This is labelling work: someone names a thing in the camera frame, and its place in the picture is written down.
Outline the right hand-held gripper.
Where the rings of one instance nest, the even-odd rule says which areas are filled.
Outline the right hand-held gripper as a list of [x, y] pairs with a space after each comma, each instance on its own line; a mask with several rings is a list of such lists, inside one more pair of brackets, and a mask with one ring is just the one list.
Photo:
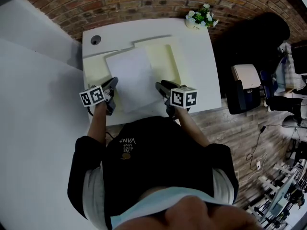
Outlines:
[[190, 110], [196, 106], [198, 98], [198, 90], [191, 87], [180, 87], [172, 81], [161, 80], [155, 83], [158, 92], [166, 97], [166, 113], [172, 119], [175, 118], [175, 108]]

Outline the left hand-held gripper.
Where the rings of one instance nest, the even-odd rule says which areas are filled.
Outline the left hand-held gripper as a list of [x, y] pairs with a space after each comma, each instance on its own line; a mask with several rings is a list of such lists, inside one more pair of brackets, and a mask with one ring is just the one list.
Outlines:
[[116, 108], [116, 104], [113, 98], [117, 84], [118, 84], [118, 78], [113, 77], [112, 79], [103, 83], [101, 86], [94, 86], [90, 89], [87, 89], [79, 93], [83, 106], [87, 108], [89, 115], [93, 116], [91, 107], [96, 106], [97, 104], [100, 103], [106, 103], [107, 115], [113, 114]]

